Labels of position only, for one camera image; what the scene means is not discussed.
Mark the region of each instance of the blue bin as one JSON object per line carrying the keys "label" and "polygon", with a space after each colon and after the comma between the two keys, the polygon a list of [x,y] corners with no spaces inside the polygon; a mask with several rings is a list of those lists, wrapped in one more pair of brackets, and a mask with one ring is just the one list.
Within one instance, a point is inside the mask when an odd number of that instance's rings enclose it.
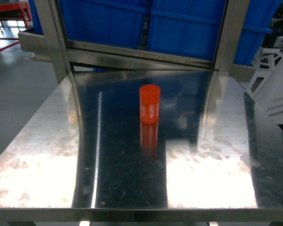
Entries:
{"label": "blue bin", "polygon": [[212,60],[220,21],[177,13],[150,11],[148,50]]}
{"label": "blue bin", "polygon": [[271,33],[272,30],[269,28],[243,26],[234,64],[250,65],[265,35]]}
{"label": "blue bin", "polygon": [[[234,63],[249,65],[281,0],[250,0]],[[148,50],[212,60],[224,0],[154,0]]]}
{"label": "blue bin", "polygon": [[42,30],[42,27],[41,27],[41,23],[40,23],[40,20],[39,20],[39,16],[38,16],[38,13],[37,13],[36,6],[34,5],[34,1],[28,0],[28,2],[29,2],[30,11],[32,13],[33,29],[36,33],[43,34],[43,30]]}
{"label": "blue bin", "polygon": [[[33,0],[33,25],[43,33]],[[142,0],[60,0],[65,30],[69,39],[137,48],[144,15]]]}
{"label": "blue bin", "polygon": [[250,0],[244,25],[268,28],[282,0]]}
{"label": "blue bin", "polygon": [[188,16],[220,20],[225,0],[153,0],[153,9]]}

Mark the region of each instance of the gray floor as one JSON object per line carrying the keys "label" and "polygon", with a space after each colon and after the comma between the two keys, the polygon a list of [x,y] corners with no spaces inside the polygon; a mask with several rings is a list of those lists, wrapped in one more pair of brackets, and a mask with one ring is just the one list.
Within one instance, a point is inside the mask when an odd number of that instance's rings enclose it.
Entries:
{"label": "gray floor", "polygon": [[0,52],[0,154],[58,85],[52,64],[30,54],[19,44]]}

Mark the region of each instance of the metal frame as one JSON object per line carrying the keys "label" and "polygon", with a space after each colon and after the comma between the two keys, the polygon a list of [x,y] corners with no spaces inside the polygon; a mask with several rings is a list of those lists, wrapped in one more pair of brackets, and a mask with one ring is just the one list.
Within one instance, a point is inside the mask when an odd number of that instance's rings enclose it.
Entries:
{"label": "metal frame", "polygon": [[74,64],[117,70],[218,70],[230,71],[246,16],[249,0],[227,0],[214,61],[143,50],[68,40],[58,0],[35,0],[44,36],[19,34],[23,51],[49,54],[60,83]]}

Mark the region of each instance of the white machine part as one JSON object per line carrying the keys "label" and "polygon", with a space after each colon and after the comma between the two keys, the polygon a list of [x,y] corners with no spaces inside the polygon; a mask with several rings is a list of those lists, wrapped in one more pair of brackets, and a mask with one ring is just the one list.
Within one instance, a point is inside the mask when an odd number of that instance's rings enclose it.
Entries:
{"label": "white machine part", "polygon": [[283,124],[283,54],[279,48],[259,48],[256,68],[246,92],[278,124]]}

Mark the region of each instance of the red metal rack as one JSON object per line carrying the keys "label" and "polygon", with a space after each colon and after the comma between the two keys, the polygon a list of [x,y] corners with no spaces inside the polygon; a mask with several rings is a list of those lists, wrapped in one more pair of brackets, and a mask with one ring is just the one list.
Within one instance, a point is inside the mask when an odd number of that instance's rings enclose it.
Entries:
{"label": "red metal rack", "polygon": [[[26,29],[28,29],[27,21],[32,21],[32,15],[28,2],[0,4],[0,20],[23,20]],[[17,40],[14,43],[0,48],[0,51],[19,44],[18,38],[0,38],[0,40]]]}

